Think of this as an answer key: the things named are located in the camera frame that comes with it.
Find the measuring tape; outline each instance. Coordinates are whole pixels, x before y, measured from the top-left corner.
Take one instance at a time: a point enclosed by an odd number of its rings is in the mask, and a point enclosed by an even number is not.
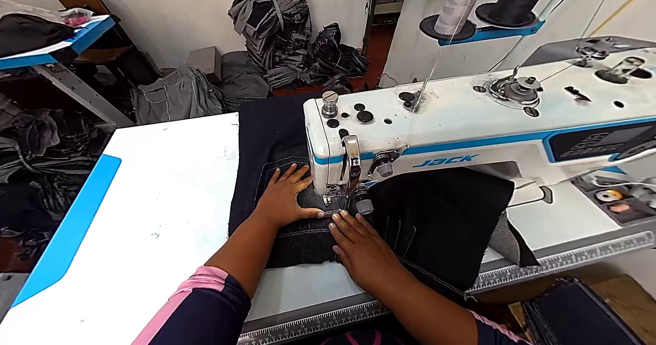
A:
[[[373,300],[345,307],[344,309],[277,324],[265,329],[242,333],[237,345],[266,345],[273,342],[291,341],[299,336],[363,321],[387,313],[390,313],[389,309],[384,307],[378,300]]]
[[[585,248],[570,250],[561,254],[538,259],[541,267],[521,268],[516,265],[495,269],[478,275],[473,287],[467,292],[490,289],[497,285],[508,284],[537,275],[554,274],[578,265],[585,265],[595,260],[611,257],[623,252],[639,250],[654,245],[654,234],[644,231],[619,239],[605,241]],[[238,345],[267,345],[275,342],[288,342],[300,336],[321,332],[345,324],[352,324],[365,319],[390,313],[379,301],[373,300],[343,309],[329,311],[316,316],[298,319],[287,323],[242,333]]]
[[[639,250],[653,245],[654,234],[651,231],[644,231],[634,235],[620,237],[619,239],[604,241],[585,248],[543,257],[537,260],[540,266],[522,268],[513,265],[479,274],[476,282],[467,292],[475,293],[518,280],[526,280],[537,275],[554,274],[559,271],[575,268],[579,265],[589,264],[595,260],[605,259],[620,253]]]

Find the fabric stack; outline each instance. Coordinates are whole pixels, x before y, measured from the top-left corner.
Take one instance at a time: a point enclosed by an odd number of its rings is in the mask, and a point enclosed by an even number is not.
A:
[[[30,254],[40,251],[108,140],[76,112],[16,115],[0,131],[0,237],[18,240]]]
[[[188,64],[152,85],[132,90],[139,125],[222,114],[222,100],[221,92],[205,75]]]
[[[307,0],[234,0],[228,15],[246,38],[250,59],[267,70],[264,78],[274,88],[316,85],[335,74],[350,78],[367,71],[369,62],[358,50],[340,45],[337,23],[319,34],[321,47],[312,46]]]
[[[246,51],[223,55],[218,90],[222,94],[226,113],[237,112],[245,101],[269,96],[271,86],[262,77],[265,72],[265,69],[250,61]]]
[[[354,47],[340,43],[342,32],[337,23],[329,24],[319,32],[314,42],[314,56],[321,72],[327,75],[337,71],[346,77],[360,77],[367,72],[369,61]]]

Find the dark denim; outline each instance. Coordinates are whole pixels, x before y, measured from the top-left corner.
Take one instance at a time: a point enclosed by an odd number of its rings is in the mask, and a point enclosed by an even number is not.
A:
[[[273,97],[240,108],[240,164],[230,210],[232,234],[257,205],[277,167],[308,161],[302,104],[321,93]],[[418,279],[452,300],[462,300],[478,276],[483,253],[513,195],[511,181],[466,168],[395,175],[370,189],[373,225],[399,261]],[[280,230],[267,268],[336,262],[327,224],[331,212],[355,210],[349,198],[322,197],[308,188],[301,207],[327,211]]]

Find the navy sleeve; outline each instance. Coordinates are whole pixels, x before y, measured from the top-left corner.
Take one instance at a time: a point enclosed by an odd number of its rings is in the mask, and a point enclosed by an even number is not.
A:
[[[200,267],[133,345],[234,345],[250,310],[241,284],[221,269]]]
[[[478,327],[478,345],[530,345],[516,334],[504,329],[497,323],[472,312]]]

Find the blue table edge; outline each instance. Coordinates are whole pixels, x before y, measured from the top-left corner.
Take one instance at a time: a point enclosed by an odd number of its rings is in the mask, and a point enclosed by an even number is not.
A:
[[[120,164],[120,158],[100,156],[11,307],[49,288],[66,274]]]
[[[80,53],[82,53],[84,50],[86,50],[88,47],[90,47],[91,44],[96,42],[105,32],[109,31],[110,28],[114,26],[114,24],[116,24],[116,21],[114,20],[114,17],[111,15],[108,15],[107,18],[102,19],[101,21],[91,22],[86,27],[82,27],[78,29],[75,36],[73,36],[68,40],[65,40],[67,42],[70,42],[71,45],[68,47],[64,47],[62,49],[63,50],[72,49],[73,52],[75,53],[75,56],[77,56]],[[42,53],[38,55],[19,56],[16,58],[7,56],[4,58],[0,58],[0,70],[10,69],[10,68],[20,68],[26,66],[36,66],[39,64],[59,63],[62,60],[58,59],[57,56],[59,56],[58,53],[60,53],[62,49],[58,51],[51,51],[50,53]]]

